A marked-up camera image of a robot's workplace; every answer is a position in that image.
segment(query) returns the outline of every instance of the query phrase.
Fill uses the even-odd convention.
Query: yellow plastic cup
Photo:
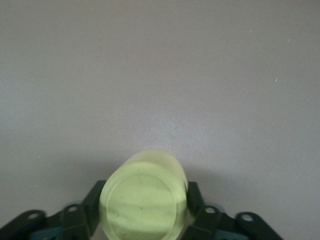
[[[161,150],[142,151],[106,181],[100,223],[109,240],[175,240],[187,213],[188,182],[179,162]]]

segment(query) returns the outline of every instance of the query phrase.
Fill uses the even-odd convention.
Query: yellow cup
[[[106,181],[100,223],[110,240],[175,240],[187,212],[188,182],[179,162],[161,150],[142,151]]]

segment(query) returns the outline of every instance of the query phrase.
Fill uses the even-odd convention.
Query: translucent yellow container
[[[175,240],[187,212],[182,166],[161,150],[142,151],[106,181],[99,204],[109,240]]]

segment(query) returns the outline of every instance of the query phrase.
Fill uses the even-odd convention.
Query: gray surface
[[[317,0],[3,0],[0,225],[158,148],[229,215],[318,239],[319,66]]]

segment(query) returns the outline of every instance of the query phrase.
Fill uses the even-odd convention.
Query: yellow object
[[[187,178],[161,150],[142,151],[106,181],[100,223],[110,240],[175,240],[186,220]]]

